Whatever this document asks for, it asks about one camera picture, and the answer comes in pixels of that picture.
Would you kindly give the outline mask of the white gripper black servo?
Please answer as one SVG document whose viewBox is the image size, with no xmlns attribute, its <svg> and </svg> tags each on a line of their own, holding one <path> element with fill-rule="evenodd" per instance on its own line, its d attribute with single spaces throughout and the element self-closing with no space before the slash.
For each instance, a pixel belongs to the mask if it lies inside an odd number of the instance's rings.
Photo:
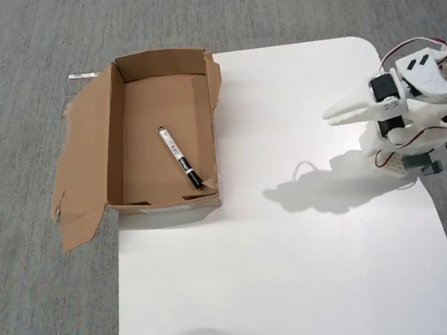
<svg viewBox="0 0 447 335">
<path fill-rule="evenodd" d="M 375 121 L 377 116 L 384 118 L 401 117 L 408 104 L 407 86 L 396 72 L 383 72 L 369 81 L 371 101 L 349 96 L 339 99 L 323 114 L 329 125 L 341 126 L 352 123 Z"/>
</svg>

